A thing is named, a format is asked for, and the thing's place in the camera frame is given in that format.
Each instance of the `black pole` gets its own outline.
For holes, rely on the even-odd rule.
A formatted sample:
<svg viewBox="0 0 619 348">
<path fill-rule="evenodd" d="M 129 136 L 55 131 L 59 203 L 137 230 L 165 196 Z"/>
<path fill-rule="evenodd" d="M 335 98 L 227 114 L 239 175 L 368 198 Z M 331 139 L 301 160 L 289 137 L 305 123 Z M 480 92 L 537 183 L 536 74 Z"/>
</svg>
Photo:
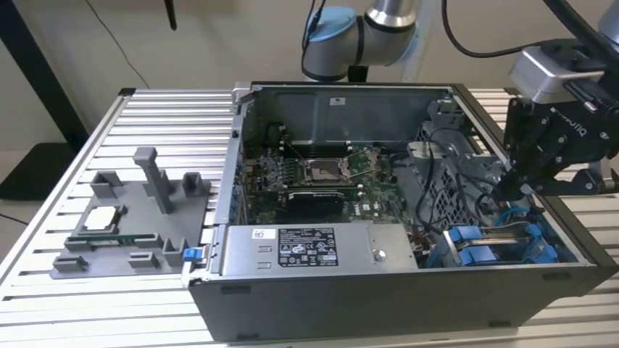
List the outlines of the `black pole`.
<svg viewBox="0 0 619 348">
<path fill-rule="evenodd" d="M 0 0 L 0 39 L 71 150 L 77 153 L 88 133 L 12 0 Z"/>
<path fill-rule="evenodd" d="M 37 201 L 56 186 L 88 133 L 12 0 L 0 0 L 0 39 L 67 140 L 36 144 L 0 184 L 0 199 Z M 2 116 L 10 122 L 13 115 Z"/>
<path fill-rule="evenodd" d="M 363 65 L 348 67 L 348 82 L 367 82 L 368 81 L 368 69 Z"/>
</svg>

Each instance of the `blue latch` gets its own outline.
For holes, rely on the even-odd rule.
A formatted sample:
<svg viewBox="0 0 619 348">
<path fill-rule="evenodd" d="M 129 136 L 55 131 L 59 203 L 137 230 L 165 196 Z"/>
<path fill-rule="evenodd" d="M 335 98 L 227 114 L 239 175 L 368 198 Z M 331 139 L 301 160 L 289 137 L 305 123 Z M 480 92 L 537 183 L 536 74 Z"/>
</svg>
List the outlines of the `blue latch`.
<svg viewBox="0 0 619 348">
<path fill-rule="evenodd" d="M 183 251 L 184 262 L 199 262 L 203 261 L 203 248 L 187 248 Z"/>
</svg>

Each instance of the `screw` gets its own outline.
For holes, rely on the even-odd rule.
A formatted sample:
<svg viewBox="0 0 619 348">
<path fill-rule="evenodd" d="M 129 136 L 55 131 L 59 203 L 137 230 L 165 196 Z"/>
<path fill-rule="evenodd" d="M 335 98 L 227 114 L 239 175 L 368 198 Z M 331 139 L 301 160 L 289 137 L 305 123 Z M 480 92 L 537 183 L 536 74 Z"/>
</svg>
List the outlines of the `screw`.
<svg viewBox="0 0 619 348">
<path fill-rule="evenodd" d="M 381 250 L 375 250 L 373 254 L 375 254 L 375 261 L 376 262 L 380 262 L 380 261 L 385 260 L 385 258 L 387 258 L 385 252 L 383 252 Z"/>
</svg>

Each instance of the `black floor mat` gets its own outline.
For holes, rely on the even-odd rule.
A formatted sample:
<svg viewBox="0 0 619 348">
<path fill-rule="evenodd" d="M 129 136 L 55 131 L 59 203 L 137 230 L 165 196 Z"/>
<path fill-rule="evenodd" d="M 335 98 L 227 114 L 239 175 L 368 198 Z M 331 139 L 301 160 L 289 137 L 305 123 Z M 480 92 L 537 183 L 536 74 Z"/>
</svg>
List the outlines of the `black floor mat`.
<svg viewBox="0 0 619 348">
<path fill-rule="evenodd" d="M 44 200 L 75 157 L 76 154 L 65 143 L 34 145 L 0 184 L 0 199 Z"/>
</svg>

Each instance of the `robotic arm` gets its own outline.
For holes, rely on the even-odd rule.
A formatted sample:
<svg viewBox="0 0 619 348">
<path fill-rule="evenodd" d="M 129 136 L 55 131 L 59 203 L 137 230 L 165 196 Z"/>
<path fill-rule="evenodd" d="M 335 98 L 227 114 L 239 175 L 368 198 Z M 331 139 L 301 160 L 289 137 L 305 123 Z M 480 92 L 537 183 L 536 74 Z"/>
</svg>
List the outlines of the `robotic arm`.
<svg viewBox="0 0 619 348">
<path fill-rule="evenodd" d="M 567 2 L 547 6 L 576 39 L 523 49 L 509 72 L 521 96 L 508 105 L 504 148 L 511 169 L 493 193 L 516 200 L 524 193 L 593 195 L 619 192 L 608 159 L 619 151 L 619 1 L 597 34 Z M 587 164 L 571 181 L 555 179 L 569 165 Z"/>
</svg>

